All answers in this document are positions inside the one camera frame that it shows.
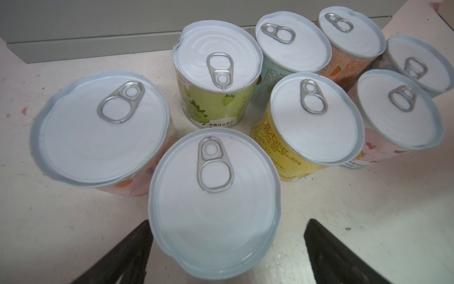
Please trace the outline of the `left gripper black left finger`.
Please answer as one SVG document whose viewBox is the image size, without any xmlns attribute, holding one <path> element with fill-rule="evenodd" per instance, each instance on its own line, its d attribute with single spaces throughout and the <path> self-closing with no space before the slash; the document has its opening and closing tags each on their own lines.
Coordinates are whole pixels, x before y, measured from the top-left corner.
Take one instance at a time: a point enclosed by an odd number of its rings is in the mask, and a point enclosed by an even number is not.
<svg viewBox="0 0 454 284">
<path fill-rule="evenodd" d="M 154 237 L 149 221 L 143 221 L 74 284 L 142 284 Z"/>
</svg>

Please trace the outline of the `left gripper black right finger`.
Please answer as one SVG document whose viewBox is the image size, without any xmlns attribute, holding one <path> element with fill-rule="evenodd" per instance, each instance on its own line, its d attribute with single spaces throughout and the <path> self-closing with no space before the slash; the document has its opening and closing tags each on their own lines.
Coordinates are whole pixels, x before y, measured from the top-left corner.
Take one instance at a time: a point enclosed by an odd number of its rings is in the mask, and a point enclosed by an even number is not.
<svg viewBox="0 0 454 284">
<path fill-rule="evenodd" d="M 317 284 L 388 284 L 315 219 L 309 220 L 305 243 Z"/>
</svg>

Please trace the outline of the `yellow can pull tab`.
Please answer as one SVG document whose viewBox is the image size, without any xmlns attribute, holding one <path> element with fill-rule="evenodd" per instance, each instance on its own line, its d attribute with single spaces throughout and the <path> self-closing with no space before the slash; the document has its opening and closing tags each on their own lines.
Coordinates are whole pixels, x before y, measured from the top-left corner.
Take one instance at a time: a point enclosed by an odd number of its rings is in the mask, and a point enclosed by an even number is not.
<svg viewBox="0 0 454 284">
<path fill-rule="evenodd" d="M 267 254 L 281 219 L 281 185 L 268 154 L 221 127 L 181 138 L 154 171 L 148 201 L 154 240 L 188 274 L 236 277 Z"/>
</svg>

